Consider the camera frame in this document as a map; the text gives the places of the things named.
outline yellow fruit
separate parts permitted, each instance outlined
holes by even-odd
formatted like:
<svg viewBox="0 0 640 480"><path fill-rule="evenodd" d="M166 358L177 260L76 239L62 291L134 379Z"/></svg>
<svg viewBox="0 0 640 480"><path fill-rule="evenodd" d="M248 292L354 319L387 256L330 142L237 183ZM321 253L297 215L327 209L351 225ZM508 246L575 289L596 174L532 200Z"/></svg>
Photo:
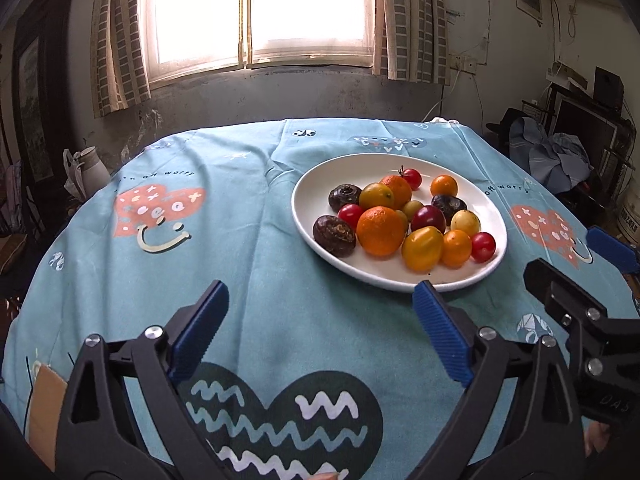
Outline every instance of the yellow fruit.
<svg viewBox="0 0 640 480"><path fill-rule="evenodd" d="M371 209L376 206L393 209L394 200L393 191L391 191L389 186L375 182L374 184L369 184L362 190L358 204L363 209Z"/></svg>
<svg viewBox="0 0 640 480"><path fill-rule="evenodd" d="M402 209L402 206L411 200L411 186L400 175L387 175L380 180L380 184L388 186L394 194L393 209Z"/></svg>
<svg viewBox="0 0 640 480"><path fill-rule="evenodd" d="M451 218L451 230L453 229L460 229L469 236L473 236L480 232L480 219L475 213L463 209Z"/></svg>
<svg viewBox="0 0 640 480"><path fill-rule="evenodd" d="M396 210L396 213L398 213L398 216L400 217L400 219L402 220L402 223L404 224L404 234L406 234L406 232L409 229L409 219L406 217L406 215L400 211L399 209Z"/></svg>
<svg viewBox="0 0 640 480"><path fill-rule="evenodd" d="M444 237L433 226L412 232L402 244L402 259L413 272L429 272L440 261Z"/></svg>
<svg viewBox="0 0 640 480"><path fill-rule="evenodd" d="M407 220L410 222L414 218L414 215L416 214L418 209L422 209L423 207L424 204L419 200L409 200L409 202L404 204L402 212L406 215Z"/></svg>
<svg viewBox="0 0 640 480"><path fill-rule="evenodd" d="M367 209L356 226L362 248L373 256L389 256L402 245L406 228L399 215L388 207Z"/></svg>

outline red heart print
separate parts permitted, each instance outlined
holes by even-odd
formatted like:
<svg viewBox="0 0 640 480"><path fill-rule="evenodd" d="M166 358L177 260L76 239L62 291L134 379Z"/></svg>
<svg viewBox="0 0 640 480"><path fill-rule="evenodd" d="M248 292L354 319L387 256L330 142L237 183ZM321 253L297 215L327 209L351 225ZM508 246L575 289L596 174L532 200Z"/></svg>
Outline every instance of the red heart print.
<svg viewBox="0 0 640 480"><path fill-rule="evenodd" d="M201 187L187 187L166 191L162 184L138 186L116 197L113 209L117 223L113 236L135 236L138 226L153 229L165 221L185 218L200 209L206 197Z"/></svg>
<svg viewBox="0 0 640 480"><path fill-rule="evenodd" d="M543 213L528 205L515 205L511 208L511 215L524 235L578 267L574 230L558 212L550 209Z"/></svg>

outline blue gripper pad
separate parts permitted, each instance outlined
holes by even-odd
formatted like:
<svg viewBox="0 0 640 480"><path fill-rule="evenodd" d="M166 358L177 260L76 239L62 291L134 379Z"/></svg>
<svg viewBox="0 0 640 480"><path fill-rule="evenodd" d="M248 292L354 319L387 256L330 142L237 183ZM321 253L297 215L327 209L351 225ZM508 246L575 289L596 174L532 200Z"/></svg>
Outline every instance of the blue gripper pad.
<svg viewBox="0 0 640 480"><path fill-rule="evenodd" d="M214 282L195 305L196 313L172 347L167 376L174 386L189 379L200 364L229 310L229 290Z"/></svg>
<svg viewBox="0 0 640 480"><path fill-rule="evenodd" d="M447 374L466 388L474 378L471 369L472 348L444 310L444 302L426 282L414 289L414 311L424 331L429 335Z"/></svg>
<svg viewBox="0 0 640 480"><path fill-rule="evenodd" d="M622 274L640 272L640 264L636 259L636 252L627 244L623 244L599 227L592 227L587 231L587 247L609 263L618 268Z"/></svg>

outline electrical box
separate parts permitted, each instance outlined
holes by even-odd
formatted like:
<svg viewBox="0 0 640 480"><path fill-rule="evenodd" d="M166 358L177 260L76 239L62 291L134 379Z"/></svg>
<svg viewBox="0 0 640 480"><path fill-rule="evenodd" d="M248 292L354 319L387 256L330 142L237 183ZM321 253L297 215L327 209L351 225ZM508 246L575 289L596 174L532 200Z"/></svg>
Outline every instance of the electrical box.
<svg viewBox="0 0 640 480"><path fill-rule="evenodd" d="M449 67L460 72L475 74L478 71L478 60L462 54L449 54Z"/></svg>

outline speaker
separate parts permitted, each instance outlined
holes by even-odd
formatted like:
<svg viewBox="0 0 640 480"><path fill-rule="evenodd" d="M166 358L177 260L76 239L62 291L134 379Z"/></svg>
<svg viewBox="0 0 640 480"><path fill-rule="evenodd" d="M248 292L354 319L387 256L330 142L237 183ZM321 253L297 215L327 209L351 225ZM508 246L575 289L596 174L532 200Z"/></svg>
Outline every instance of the speaker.
<svg viewBox="0 0 640 480"><path fill-rule="evenodd" d="M625 86L622 84L622 79L597 66L593 83L593 98L601 105L620 114L624 95Z"/></svg>

